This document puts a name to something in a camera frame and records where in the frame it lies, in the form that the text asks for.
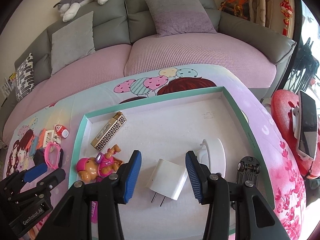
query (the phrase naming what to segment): metal bolt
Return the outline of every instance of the metal bolt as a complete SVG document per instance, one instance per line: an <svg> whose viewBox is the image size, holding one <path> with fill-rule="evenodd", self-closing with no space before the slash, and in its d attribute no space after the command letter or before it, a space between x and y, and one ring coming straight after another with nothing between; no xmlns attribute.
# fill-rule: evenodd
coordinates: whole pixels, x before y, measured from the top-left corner
<svg viewBox="0 0 320 240"><path fill-rule="evenodd" d="M217 174L210 174L209 178L212 180L217 180L219 179L219 176Z"/></svg>
<svg viewBox="0 0 320 240"><path fill-rule="evenodd" d="M112 179L112 180L114 180L114 179L118 179L118 174L116 174L116 173L112 173L112 174L110 174L109 175L109 179Z"/></svg>
<svg viewBox="0 0 320 240"><path fill-rule="evenodd" d="M253 182L251 180L246 180L244 183L247 187L253 187Z"/></svg>
<svg viewBox="0 0 320 240"><path fill-rule="evenodd" d="M82 182L81 180L78 180L78 181L76 181L76 182L73 184L73 186L75 186L75 187L81 187L82 184L83 184L83 182Z"/></svg>

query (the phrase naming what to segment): screen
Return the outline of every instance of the screen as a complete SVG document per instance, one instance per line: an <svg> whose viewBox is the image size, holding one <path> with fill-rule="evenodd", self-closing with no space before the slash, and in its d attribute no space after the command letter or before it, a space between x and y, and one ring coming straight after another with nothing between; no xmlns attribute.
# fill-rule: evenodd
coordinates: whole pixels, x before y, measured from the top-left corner
<svg viewBox="0 0 320 240"><path fill-rule="evenodd" d="M305 92L300 91L299 111L301 114L301 128L299 150L315 158L318 139L318 120L316 103Z"/></svg>

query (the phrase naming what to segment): sofa armrest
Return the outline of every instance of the sofa armrest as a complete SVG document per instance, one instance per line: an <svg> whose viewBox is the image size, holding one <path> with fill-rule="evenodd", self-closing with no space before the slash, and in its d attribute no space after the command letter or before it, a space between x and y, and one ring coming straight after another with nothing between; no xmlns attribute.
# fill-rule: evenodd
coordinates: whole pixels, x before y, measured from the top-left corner
<svg viewBox="0 0 320 240"><path fill-rule="evenodd" d="M277 65L292 54L296 42L256 23L221 12L219 32L244 41Z"/></svg>
<svg viewBox="0 0 320 240"><path fill-rule="evenodd" d="M7 100L4 102L0 108L0 139L2 140L3 129L5 123L7 122L11 112L14 110L15 106L18 104L16 97L16 90L14 89L9 95Z"/></svg>

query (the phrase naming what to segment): red stool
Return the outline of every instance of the red stool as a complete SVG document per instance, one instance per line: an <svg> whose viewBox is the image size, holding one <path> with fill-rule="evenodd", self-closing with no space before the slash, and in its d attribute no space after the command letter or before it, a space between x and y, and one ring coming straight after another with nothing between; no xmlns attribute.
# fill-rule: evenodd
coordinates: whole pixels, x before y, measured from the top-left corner
<svg viewBox="0 0 320 240"><path fill-rule="evenodd" d="M291 108L295 108L297 105L299 105L298 95L287 90L277 90L271 99L271 116L290 147L300 174L304 177L307 176L308 179L315 179L320 176L320 130L318 129L318 147L315 161L313 163L311 160L302 161L296 151L297 139L294 137L292 130Z"/></svg>

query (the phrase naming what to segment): gray leather sofa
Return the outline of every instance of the gray leather sofa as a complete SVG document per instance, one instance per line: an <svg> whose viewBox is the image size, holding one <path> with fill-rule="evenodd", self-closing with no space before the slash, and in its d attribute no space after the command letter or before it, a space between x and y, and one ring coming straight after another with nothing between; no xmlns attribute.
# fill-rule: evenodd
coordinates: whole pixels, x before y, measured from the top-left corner
<svg viewBox="0 0 320 240"><path fill-rule="evenodd" d="M276 77L270 88L250 89L259 100L270 97L287 68L296 43L268 28L217 10L214 0L200 2L218 32L250 44L276 65ZM90 11L94 11L93 39L96 50L118 44L133 44L141 38L156 34L155 25L144 0L109 0L104 5L92 2L81 7L74 20ZM51 77L52 34L68 23L59 20L47 27L15 62L17 69L30 51L33 52L36 85ZM16 105L13 91L0 109L0 139Z"/></svg>

